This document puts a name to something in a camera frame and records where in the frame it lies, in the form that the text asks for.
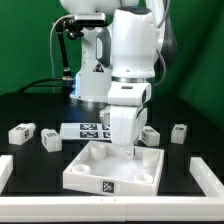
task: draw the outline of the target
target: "black tabletop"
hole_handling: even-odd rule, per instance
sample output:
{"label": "black tabletop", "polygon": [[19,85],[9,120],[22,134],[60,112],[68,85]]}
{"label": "black tabletop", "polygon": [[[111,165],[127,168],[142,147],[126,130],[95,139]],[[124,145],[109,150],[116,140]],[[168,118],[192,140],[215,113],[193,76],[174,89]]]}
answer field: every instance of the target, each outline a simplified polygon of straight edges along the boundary
{"label": "black tabletop", "polygon": [[[41,144],[41,130],[61,123],[100,123],[100,109],[67,102],[60,94],[5,94],[0,97],[0,155],[13,155],[14,170],[2,196],[89,195],[62,188],[62,172],[88,143],[63,140],[60,152],[48,153]],[[25,144],[10,145],[8,131],[20,123],[34,123],[34,136]],[[187,125],[183,145],[171,143],[175,124]],[[189,172],[190,158],[201,157],[224,183],[224,132],[180,98],[155,97],[149,105],[147,125],[160,133],[165,150],[158,195],[204,195]]]}

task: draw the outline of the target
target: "white block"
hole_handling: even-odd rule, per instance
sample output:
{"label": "white block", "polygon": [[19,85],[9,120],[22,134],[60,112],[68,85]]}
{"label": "white block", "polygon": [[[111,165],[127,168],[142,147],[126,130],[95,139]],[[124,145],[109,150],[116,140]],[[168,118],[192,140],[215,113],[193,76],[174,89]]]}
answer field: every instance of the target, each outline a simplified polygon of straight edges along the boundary
{"label": "white block", "polygon": [[[153,153],[150,161],[145,158],[146,165],[145,151]],[[63,172],[63,188],[110,196],[155,196],[163,156],[160,149],[135,147],[130,159],[118,145],[90,141]]]}
{"label": "white block", "polygon": [[160,134],[150,126],[145,126],[141,133],[141,140],[147,146],[159,146]]}
{"label": "white block", "polygon": [[13,170],[13,157],[1,156],[0,157],[0,194],[4,189],[10,174]]}
{"label": "white block", "polygon": [[9,131],[9,144],[22,145],[33,137],[35,124],[20,124]]}
{"label": "white block", "polygon": [[62,139],[53,129],[43,129],[41,131],[41,142],[48,152],[57,152],[62,150]]}
{"label": "white block", "polygon": [[184,124],[176,124],[171,133],[171,142],[183,144],[187,134],[187,126]]}

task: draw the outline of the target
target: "white frame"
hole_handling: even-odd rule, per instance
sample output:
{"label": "white frame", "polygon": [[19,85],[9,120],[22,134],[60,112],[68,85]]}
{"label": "white frame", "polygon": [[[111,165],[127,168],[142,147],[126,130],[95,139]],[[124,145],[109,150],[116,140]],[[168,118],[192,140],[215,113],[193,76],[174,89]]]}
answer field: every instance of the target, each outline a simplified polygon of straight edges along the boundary
{"label": "white frame", "polygon": [[0,197],[0,222],[224,221],[224,186],[201,158],[190,171],[206,197]]}

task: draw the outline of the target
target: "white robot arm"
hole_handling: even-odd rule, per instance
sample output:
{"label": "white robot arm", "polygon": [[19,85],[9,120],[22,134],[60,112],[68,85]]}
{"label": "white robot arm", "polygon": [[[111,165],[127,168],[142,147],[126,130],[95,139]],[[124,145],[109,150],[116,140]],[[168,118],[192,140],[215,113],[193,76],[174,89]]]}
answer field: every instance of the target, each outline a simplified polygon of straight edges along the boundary
{"label": "white robot arm", "polygon": [[[134,156],[133,143],[147,121],[147,102],[152,100],[155,86],[154,65],[165,35],[164,1],[146,0],[146,5],[117,9],[112,28],[111,107],[107,111],[112,143],[124,148],[129,157]],[[102,121],[105,114],[100,114]]]}
{"label": "white robot arm", "polygon": [[[113,15],[115,11],[113,24],[106,28],[111,35],[109,53],[112,58],[110,63],[106,63],[107,68],[104,68],[108,72],[107,80],[102,82],[101,74],[97,76],[92,72],[97,64],[95,56],[103,55],[102,52],[99,53],[99,49],[103,51],[104,44],[101,43],[101,38],[97,38],[103,29],[95,29],[94,32],[85,30],[85,54],[83,53],[83,66],[79,72],[85,73],[85,77],[82,76],[81,81],[80,76],[76,79],[78,87],[75,97],[81,96],[84,101],[108,102],[111,105],[107,112],[101,112],[101,118],[108,120],[106,118],[109,111],[112,143],[125,148],[127,154],[132,157],[133,143],[147,121],[145,105],[152,99],[155,85],[154,65],[164,42],[164,0],[145,0],[146,8],[137,7],[138,0],[60,1],[71,14],[87,18],[93,13],[104,12]],[[91,83],[94,90],[86,83]]]}

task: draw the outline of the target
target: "green wall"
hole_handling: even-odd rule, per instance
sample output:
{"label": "green wall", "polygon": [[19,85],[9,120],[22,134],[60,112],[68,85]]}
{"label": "green wall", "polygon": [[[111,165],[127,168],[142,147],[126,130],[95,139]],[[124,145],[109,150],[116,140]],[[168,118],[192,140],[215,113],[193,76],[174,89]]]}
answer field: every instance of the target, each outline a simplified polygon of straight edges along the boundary
{"label": "green wall", "polygon": [[[178,54],[156,94],[185,99],[224,130],[224,1],[171,0],[170,13]],[[59,0],[0,0],[0,94],[51,77],[49,33],[65,14]],[[77,72],[80,41],[67,44]],[[53,49],[61,76],[55,39]]]}

